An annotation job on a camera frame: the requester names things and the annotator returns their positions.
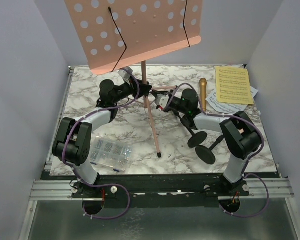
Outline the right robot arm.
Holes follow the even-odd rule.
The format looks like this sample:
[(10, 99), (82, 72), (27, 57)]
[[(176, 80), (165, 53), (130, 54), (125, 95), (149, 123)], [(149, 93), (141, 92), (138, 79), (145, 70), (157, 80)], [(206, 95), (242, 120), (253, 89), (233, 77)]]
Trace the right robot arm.
[(220, 191), (231, 196), (238, 190), (238, 182), (251, 158), (259, 154), (265, 145), (261, 131), (244, 111), (235, 114), (221, 115), (206, 113), (200, 109), (200, 100), (194, 89), (182, 91), (181, 97), (176, 97), (174, 91), (150, 92), (155, 97), (158, 109), (183, 114), (182, 124), (192, 130), (208, 130), (221, 133), (224, 137), (230, 157), (220, 183)]

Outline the black mic stand empty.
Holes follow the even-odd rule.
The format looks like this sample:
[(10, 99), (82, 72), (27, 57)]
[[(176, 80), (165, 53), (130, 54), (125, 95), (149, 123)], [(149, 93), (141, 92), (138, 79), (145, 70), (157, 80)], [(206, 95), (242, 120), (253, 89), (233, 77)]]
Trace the black mic stand empty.
[(205, 131), (199, 131), (197, 133), (194, 133), (194, 131), (187, 124), (186, 119), (181, 117), (177, 111), (173, 110), (172, 112), (174, 113), (175, 116), (177, 116), (180, 119), (181, 124), (191, 134), (191, 137), (187, 142), (187, 145), (189, 148), (191, 148), (191, 149), (195, 148), (195, 147), (199, 146), (200, 144), (202, 144), (206, 140), (206, 138), (208, 137), (208, 134)]

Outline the pink music stand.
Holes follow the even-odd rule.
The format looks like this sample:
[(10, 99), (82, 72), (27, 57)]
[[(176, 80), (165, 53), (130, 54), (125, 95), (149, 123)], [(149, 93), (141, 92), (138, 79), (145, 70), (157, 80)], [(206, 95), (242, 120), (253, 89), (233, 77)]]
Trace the pink music stand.
[(202, 0), (67, 0), (92, 73), (101, 75), (199, 44)]

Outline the gold microphone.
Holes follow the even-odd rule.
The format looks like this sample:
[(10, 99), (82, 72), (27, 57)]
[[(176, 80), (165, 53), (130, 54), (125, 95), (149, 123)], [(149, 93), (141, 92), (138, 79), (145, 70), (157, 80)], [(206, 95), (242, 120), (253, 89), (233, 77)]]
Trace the gold microphone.
[(207, 85), (208, 85), (208, 83), (205, 78), (201, 78), (199, 80), (200, 100), (201, 100), (201, 105), (202, 105), (202, 109), (204, 112), (207, 110), (207, 102), (206, 102)]

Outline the clear screw organizer box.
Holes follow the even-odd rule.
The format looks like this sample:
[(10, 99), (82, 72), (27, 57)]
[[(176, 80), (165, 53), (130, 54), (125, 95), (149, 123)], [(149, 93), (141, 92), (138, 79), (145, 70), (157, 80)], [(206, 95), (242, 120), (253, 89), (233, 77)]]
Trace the clear screw organizer box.
[(104, 137), (96, 137), (90, 146), (88, 159), (95, 166), (124, 172), (129, 166), (133, 146)]

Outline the black mic stand with clip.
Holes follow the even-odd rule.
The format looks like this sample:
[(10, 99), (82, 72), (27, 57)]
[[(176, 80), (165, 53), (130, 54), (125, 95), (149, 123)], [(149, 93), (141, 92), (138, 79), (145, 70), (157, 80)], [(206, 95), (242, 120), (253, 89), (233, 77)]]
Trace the black mic stand with clip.
[(213, 165), (216, 162), (216, 157), (213, 153), (213, 150), (219, 145), (223, 140), (224, 136), (221, 135), (219, 136), (216, 141), (209, 147), (207, 148), (206, 146), (199, 145), (195, 148), (195, 152), (197, 156), (206, 164), (208, 165)]

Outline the white sheet music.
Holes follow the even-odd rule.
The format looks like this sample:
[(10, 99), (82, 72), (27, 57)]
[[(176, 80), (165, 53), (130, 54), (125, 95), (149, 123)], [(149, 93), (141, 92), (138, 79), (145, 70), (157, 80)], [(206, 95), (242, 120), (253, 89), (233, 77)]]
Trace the white sheet music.
[(222, 114), (235, 114), (239, 111), (244, 111), (248, 107), (248, 104), (218, 102), (215, 89), (208, 94), (205, 100), (215, 111)]

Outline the black mounting rail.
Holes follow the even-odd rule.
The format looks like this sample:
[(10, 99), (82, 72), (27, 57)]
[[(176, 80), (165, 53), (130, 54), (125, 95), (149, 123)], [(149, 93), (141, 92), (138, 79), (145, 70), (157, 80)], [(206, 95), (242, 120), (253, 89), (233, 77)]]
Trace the black mounting rail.
[(103, 175), (98, 187), (68, 177), (34, 182), (30, 198), (37, 201), (82, 202), (90, 211), (130, 208), (218, 208), (220, 202), (253, 198), (276, 198), (288, 182), (276, 173), (246, 175), (229, 186), (222, 174)]

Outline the yellow sheet music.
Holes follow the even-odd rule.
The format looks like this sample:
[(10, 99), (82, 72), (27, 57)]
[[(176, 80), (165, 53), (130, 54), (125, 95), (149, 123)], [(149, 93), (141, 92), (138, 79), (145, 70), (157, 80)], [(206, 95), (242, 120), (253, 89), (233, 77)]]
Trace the yellow sheet music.
[(216, 66), (216, 99), (220, 103), (252, 105), (248, 70), (230, 66)]

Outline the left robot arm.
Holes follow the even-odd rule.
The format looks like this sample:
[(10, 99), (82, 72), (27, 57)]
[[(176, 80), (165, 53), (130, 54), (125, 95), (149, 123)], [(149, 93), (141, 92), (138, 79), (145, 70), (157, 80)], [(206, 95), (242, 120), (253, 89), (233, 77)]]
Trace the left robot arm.
[(88, 160), (92, 133), (111, 123), (120, 108), (147, 97), (152, 86), (131, 78), (122, 85), (115, 85), (112, 80), (106, 79), (99, 88), (96, 108), (77, 119), (63, 118), (52, 147), (52, 154), (73, 170), (78, 180), (84, 183), (83, 191), (91, 198), (97, 197), (101, 191), (98, 183), (100, 175)]

